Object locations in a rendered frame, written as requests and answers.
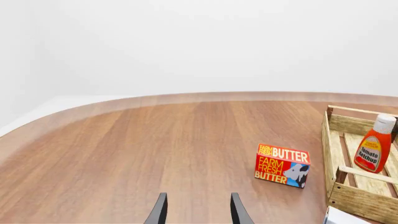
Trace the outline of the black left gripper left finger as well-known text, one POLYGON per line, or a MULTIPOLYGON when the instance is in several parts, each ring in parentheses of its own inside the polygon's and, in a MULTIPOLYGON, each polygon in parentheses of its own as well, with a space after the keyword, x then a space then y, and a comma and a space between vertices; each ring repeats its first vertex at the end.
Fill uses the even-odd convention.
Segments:
POLYGON ((168 201, 167 194, 162 192, 143 224, 165 224, 167 219, 168 201))

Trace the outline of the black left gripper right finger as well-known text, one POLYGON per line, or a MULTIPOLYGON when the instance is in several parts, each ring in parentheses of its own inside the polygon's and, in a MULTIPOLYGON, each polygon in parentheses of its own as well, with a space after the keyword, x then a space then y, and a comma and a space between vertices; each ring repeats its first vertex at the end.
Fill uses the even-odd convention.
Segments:
POLYGON ((236 192, 231 194, 230 210, 232 224, 254 224, 236 192))

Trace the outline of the wooden slat tray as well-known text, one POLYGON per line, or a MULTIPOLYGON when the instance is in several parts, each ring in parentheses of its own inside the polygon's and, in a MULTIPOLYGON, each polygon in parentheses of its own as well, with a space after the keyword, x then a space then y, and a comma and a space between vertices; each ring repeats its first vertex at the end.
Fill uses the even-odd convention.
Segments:
POLYGON ((328 106, 322 121, 327 205, 356 217, 398 224, 398 115, 383 171, 373 174, 354 163, 355 152, 374 121, 336 115, 328 106))

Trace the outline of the red ketchup bottle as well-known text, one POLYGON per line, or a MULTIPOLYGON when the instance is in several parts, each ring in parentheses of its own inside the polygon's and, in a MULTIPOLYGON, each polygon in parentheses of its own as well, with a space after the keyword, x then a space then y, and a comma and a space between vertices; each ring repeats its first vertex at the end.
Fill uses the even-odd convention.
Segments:
POLYGON ((370 173, 380 173, 389 157, 392 141, 392 130, 396 118, 388 114, 379 114, 373 128, 363 137, 354 163, 370 173))

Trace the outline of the red butter box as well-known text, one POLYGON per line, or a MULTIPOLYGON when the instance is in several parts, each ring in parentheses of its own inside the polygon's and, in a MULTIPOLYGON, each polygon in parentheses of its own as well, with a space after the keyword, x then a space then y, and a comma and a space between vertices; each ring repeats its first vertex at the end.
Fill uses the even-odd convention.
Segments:
POLYGON ((304 188, 310 170, 310 154, 260 143, 256 153, 254 177, 288 186, 304 188))

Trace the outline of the white box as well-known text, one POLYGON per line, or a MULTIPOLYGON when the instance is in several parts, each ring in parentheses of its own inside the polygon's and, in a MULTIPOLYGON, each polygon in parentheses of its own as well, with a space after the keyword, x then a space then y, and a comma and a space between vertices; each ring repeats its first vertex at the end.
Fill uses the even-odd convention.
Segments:
POLYGON ((323 224, 371 224, 351 214, 329 206, 327 208, 323 224))

